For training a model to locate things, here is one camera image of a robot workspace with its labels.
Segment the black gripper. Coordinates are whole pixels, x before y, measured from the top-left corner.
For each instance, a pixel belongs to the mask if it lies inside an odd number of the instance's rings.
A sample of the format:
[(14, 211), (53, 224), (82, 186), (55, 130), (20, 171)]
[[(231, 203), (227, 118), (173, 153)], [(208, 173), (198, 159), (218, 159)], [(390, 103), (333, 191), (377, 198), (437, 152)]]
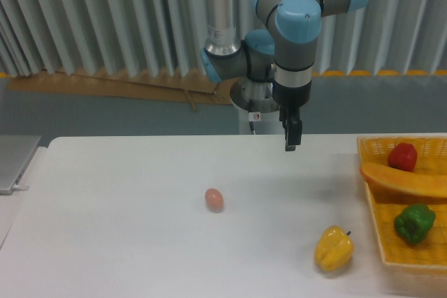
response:
[(286, 151), (295, 151), (302, 139), (300, 111), (287, 109), (297, 109), (307, 103), (311, 87), (312, 82), (301, 87), (287, 87), (276, 81), (272, 83), (273, 100), (280, 105), (279, 120), (284, 129)]

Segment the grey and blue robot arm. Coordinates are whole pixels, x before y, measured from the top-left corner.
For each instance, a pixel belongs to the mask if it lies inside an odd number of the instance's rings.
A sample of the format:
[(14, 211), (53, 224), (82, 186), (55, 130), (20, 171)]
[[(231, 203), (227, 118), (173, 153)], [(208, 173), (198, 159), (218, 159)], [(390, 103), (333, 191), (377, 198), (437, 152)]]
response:
[(300, 108), (309, 100), (321, 21), (364, 8), (368, 1), (251, 0), (263, 29), (240, 38), (236, 0), (206, 0), (205, 73), (213, 82), (241, 77), (247, 83), (268, 83), (285, 149), (293, 151), (301, 143)]

